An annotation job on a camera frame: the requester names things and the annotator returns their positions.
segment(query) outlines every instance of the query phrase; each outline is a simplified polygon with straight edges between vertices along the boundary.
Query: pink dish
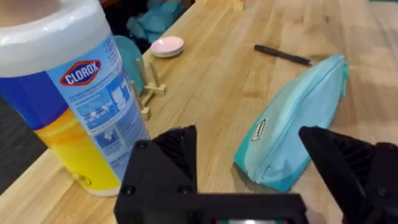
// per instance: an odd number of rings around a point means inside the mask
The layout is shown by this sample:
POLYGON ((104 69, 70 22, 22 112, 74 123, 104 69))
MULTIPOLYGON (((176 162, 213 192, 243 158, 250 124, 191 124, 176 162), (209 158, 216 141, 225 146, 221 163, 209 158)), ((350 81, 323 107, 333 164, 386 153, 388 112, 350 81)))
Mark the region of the pink dish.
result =
POLYGON ((169 54, 181 49, 183 45, 184 41, 179 37, 163 37, 156 40, 150 49, 155 54, 169 54))

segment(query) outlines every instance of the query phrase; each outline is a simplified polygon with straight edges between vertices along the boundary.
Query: wooden stand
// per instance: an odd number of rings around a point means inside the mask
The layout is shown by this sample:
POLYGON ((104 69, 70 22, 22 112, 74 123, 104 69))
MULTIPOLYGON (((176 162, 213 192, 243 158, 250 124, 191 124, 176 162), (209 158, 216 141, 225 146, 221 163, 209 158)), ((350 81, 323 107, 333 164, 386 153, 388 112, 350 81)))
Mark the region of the wooden stand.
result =
POLYGON ((157 75, 157 70, 153 60, 150 60, 149 62, 152 78, 154 81, 153 83, 148 81, 144 62, 142 60, 136 59, 136 65, 139 69, 140 76, 144 81, 144 95, 141 97, 141 95, 138 94, 134 81, 131 81, 131 86, 134 90, 134 94, 136 95, 138 105, 141 110, 141 115, 145 120, 148 120, 152 114, 150 112, 150 108, 146 107, 146 105, 154 95, 164 96, 166 94, 166 85, 160 84, 159 76, 157 75))

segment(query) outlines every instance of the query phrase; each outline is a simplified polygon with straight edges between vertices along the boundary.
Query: wooden table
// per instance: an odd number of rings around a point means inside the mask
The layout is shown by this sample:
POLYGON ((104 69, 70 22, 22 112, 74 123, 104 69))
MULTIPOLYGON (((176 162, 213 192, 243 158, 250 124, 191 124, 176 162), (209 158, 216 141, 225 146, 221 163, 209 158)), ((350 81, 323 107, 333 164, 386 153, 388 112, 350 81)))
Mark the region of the wooden table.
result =
MULTIPOLYGON (((331 129, 398 143, 397 5, 246 0, 245 10, 234 12, 230 4, 194 4, 166 34, 184 38, 184 53, 155 61, 169 92, 150 103, 148 130, 156 136, 196 124, 201 192, 266 191, 238 177, 233 155, 259 113, 305 67, 259 54, 254 44, 311 58, 345 54, 351 78, 331 129)), ((292 191, 302 194, 312 223, 340 222, 313 164, 292 191)), ((115 223, 114 201, 86 193, 48 150, 0 196, 0 223, 115 223)))

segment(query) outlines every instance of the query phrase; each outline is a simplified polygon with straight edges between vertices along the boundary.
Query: screw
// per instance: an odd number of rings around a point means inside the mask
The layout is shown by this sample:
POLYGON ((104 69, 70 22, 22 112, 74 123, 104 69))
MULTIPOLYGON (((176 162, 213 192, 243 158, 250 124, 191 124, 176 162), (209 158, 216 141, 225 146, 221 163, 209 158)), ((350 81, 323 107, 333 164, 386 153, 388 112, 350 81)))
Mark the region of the screw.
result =
POLYGON ((137 142, 137 147, 139 149, 145 149, 147 147, 147 144, 146 144, 146 142, 139 141, 139 142, 137 142))
POLYGON ((122 188, 122 194, 124 196, 131 196, 136 192, 135 186, 125 186, 122 188))
POLYGON ((190 193, 192 192, 192 189, 191 189, 190 187, 188 187, 188 186, 181 186, 181 187, 178 189, 178 192, 179 192, 180 194, 190 194, 190 193))

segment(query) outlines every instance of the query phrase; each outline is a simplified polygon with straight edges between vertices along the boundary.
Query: teal cloth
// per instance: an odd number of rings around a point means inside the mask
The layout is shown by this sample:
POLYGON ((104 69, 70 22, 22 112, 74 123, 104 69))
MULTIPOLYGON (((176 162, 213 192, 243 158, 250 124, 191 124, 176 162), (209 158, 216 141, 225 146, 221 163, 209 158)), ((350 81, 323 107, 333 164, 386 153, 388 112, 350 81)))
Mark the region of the teal cloth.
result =
POLYGON ((299 129, 329 127, 347 78, 344 57, 335 54, 286 84, 249 130, 235 163, 254 182, 288 191, 310 161, 299 129))
POLYGON ((142 60, 142 54, 135 43, 125 36, 114 36, 116 45, 118 46, 123 61, 123 69, 125 69, 130 80, 136 84, 138 93, 142 93, 144 89, 144 81, 139 74, 139 68, 136 59, 142 60))
POLYGON ((180 17, 186 10, 180 2, 162 2, 150 0, 148 11, 138 17, 130 17, 126 27, 131 37, 148 40, 153 43, 180 17))

